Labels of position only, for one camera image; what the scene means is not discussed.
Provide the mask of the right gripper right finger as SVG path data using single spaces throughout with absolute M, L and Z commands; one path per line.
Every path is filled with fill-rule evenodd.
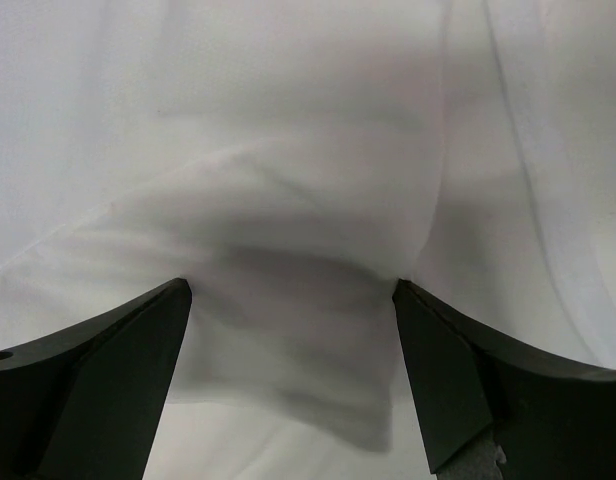
M 439 479 L 616 479 L 616 370 L 518 341 L 400 281 L 399 337 Z

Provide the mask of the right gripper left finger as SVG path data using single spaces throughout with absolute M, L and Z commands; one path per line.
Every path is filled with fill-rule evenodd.
M 0 479 L 142 478 L 191 304 L 176 278 L 0 351 Z

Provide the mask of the white t shirt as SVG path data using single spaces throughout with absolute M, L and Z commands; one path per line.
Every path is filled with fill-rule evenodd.
M 616 369 L 616 1 L 0 1 L 0 350 L 175 277 L 150 479 L 422 476 L 402 279 Z

